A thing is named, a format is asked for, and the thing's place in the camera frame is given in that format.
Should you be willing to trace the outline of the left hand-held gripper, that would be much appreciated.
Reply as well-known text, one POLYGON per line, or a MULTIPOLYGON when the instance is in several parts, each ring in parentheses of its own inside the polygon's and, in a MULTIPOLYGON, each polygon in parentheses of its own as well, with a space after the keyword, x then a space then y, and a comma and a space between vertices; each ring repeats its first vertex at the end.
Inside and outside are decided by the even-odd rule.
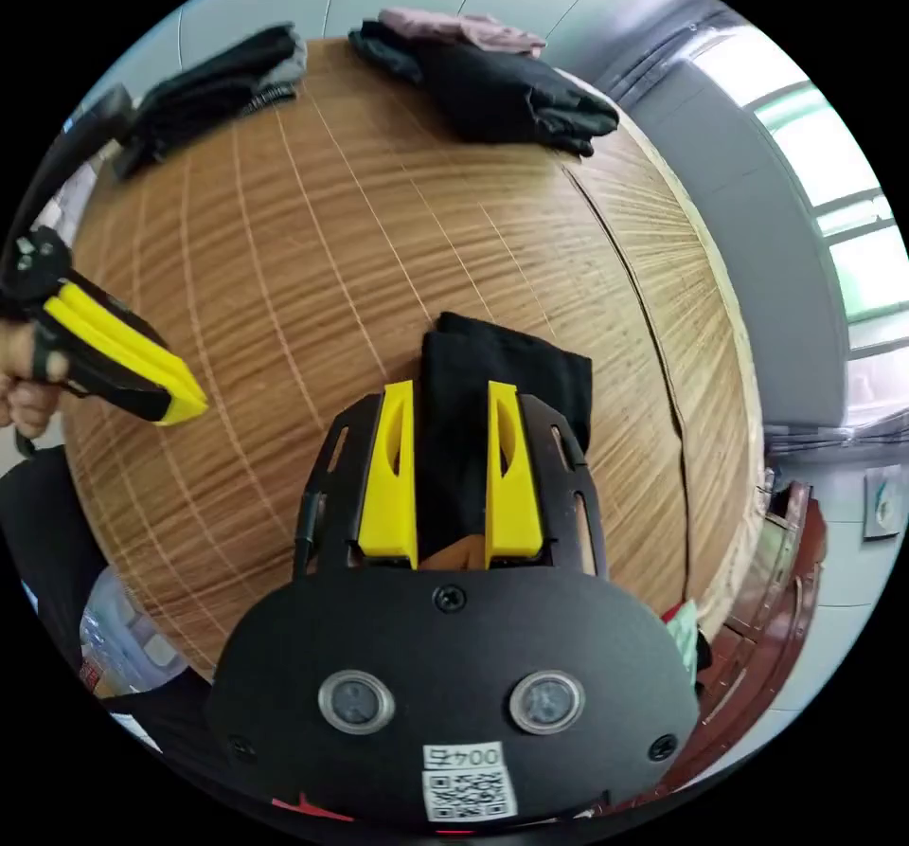
POLYGON ((48 356, 59 351, 69 363, 66 385, 78 396, 98 397, 158 426, 208 410, 185 361, 149 323, 76 271, 70 248, 51 228, 7 244, 1 294, 14 315, 35 327, 35 379, 47 377, 48 356))

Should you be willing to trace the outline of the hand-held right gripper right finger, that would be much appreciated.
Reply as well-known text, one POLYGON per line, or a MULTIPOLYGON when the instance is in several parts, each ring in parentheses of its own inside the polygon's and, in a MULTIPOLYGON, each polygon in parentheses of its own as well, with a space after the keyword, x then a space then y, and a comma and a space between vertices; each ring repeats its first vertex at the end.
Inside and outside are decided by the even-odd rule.
POLYGON ((537 558, 544 544, 535 475, 516 386, 488 390, 485 565, 537 558))

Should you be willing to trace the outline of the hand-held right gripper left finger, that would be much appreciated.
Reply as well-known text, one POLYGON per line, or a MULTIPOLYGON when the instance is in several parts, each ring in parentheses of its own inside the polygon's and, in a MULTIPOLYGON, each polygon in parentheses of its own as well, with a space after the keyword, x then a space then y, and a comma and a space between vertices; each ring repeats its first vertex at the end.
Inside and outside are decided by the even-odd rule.
POLYGON ((383 389, 366 472, 357 544, 367 559, 419 562, 414 384, 383 389))

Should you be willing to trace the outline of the person's left hand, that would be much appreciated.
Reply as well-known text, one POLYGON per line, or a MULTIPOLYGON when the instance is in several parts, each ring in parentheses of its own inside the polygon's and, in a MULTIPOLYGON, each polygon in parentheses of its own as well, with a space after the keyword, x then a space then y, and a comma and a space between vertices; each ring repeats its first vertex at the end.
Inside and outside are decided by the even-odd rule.
POLYGON ((58 409, 62 382, 68 371, 63 353, 52 351, 45 379, 32 377, 34 327, 1 321, 1 426, 13 426, 35 440, 46 431, 58 409))

